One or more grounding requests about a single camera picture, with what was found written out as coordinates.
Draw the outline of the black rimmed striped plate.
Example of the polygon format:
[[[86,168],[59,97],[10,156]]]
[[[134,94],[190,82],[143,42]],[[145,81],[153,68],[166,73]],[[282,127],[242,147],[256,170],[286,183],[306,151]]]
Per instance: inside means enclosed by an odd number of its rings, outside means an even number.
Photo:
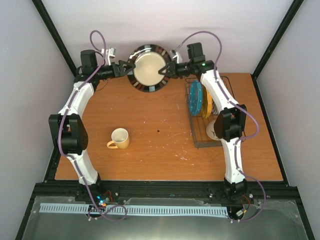
[[[159,45],[144,44],[136,48],[127,61],[135,64],[135,68],[127,74],[130,84],[145,93],[161,90],[170,78],[159,74],[158,71],[171,60],[168,51]]]

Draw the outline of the teal polka dot plate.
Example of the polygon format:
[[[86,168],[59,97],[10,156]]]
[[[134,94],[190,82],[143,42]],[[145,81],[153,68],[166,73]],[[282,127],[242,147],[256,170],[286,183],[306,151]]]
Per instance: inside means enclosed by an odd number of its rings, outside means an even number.
[[[189,87],[189,111],[191,116],[196,116],[202,108],[203,90],[202,84],[198,80],[194,80]]]

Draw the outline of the yellow plate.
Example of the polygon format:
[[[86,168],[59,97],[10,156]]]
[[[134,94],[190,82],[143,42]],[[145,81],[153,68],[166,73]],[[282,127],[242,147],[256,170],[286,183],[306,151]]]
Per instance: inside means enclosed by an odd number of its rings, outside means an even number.
[[[202,87],[202,112],[201,115],[204,119],[208,118],[212,113],[213,99],[209,91],[203,86]]]

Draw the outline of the black wire dish rack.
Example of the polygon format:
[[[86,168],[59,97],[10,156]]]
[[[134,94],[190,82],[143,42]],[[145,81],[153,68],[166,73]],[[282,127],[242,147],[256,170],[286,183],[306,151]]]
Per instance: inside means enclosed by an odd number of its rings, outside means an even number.
[[[186,101],[186,109],[187,109],[187,115],[191,130],[191,137],[193,138],[194,146],[199,148],[213,148],[213,147],[221,147],[222,143],[221,141],[215,141],[210,139],[206,134],[206,127],[212,120],[215,120],[218,115],[213,115],[212,112],[208,118],[202,117],[202,110],[200,113],[196,116],[191,116],[190,110],[189,110],[189,93],[190,93],[190,85],[191,83],[196,80],[195,77],[185,77],[185,101]]]

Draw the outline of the white blue striped plate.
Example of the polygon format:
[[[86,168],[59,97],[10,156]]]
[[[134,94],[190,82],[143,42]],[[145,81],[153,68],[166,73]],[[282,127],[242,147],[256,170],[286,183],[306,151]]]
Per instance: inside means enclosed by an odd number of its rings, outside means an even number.
[[[211,112],[213,115],[216,115],[216,116],[219,114],[219,109],[215,103],[212,104],[212,111]]]

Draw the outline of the white ceramic bowl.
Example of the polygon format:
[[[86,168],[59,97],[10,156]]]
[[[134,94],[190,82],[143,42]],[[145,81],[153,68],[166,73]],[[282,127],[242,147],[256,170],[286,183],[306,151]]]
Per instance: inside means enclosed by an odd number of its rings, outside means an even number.
[[[208,123],[207,127],[206,127],[206,135],[214,141],[220,141],[221,139],[216,135],[216,132],[214,130],[214,125],[215,125],[216,120],[212,120]]]

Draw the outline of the yellow mug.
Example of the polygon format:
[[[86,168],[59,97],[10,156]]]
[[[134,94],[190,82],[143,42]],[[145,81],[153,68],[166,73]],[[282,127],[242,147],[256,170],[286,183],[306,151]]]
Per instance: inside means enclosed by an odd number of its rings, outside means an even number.
[[[107,143],[109,149],[126,149],[130,144],[129,133],[124,128],[117,128],[111,133],[111,141]]]

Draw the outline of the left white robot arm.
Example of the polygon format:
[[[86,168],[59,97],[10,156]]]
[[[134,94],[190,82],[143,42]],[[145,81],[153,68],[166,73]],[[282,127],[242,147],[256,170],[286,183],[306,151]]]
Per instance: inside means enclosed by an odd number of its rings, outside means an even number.
[[[99,174],[87,151],[89,136],[82,120],[83,114],[101,81],[126,76],[136,67],[134,63],[123,60],[118,63],[106,63],[102,60],[98,63],[97,56],[105,59],[111,56],[113,51],[113,48],[103,53],[93,49],[81,51],[81,66],[74,79],[71,94],[63,108],[48,119],[54,146],[58,148],[61,156],[71,162],[79,183],[90,185],[86,195],[95,202],[103,198],[104,188],[96,184]]]

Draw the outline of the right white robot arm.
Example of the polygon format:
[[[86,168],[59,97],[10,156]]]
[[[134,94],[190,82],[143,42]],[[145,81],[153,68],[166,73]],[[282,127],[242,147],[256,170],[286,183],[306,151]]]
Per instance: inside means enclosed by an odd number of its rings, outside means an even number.
[[[235,202],[247,191],[241,154],[247,108],[240,105],[225,87],[216,64],[206,60],[201,43],[188,45],[187,51],[189,60],[183,62],[178,51],[171,50],[171,61],[158,72],[174,79],[195,75],[211,95],[218,109],[213,129],[221,141],[225,158],[224,197]]]

